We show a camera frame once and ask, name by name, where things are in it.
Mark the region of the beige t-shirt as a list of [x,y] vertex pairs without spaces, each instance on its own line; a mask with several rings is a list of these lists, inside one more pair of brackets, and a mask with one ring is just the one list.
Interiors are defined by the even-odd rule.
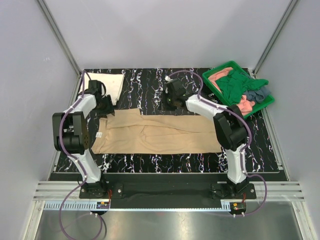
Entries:
[[201,115],[142,115],[138,108],[116,110],[99,120],[94,154],[220,153],[213,121]]

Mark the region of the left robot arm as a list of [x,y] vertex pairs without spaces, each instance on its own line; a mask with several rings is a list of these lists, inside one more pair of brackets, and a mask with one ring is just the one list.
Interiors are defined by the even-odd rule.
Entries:
[[108,193],[108,186],[100,181],[102,172],[90,153],[91,140],[86,118],[91,112],[99,117],[115,114],[111,96],[106,92],[104,83],[89,80],[88,87],[67,110],[52,116],[55,149],[72,160],[83,181],[92,184],[90,192],[97,198],[103,198]]

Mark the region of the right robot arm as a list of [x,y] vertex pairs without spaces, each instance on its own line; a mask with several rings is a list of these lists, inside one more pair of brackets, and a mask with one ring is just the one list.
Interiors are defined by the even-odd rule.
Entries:
[[235,199],[243,195],[245,186],[249,183],[245,148],[250,130],[239,107],[217,104],[200,94],[187,92],[181,80],[168,76],[165,78],[161,104],[163,110],[185,109],[213,122],[217,140],[227,156],[228,195]]

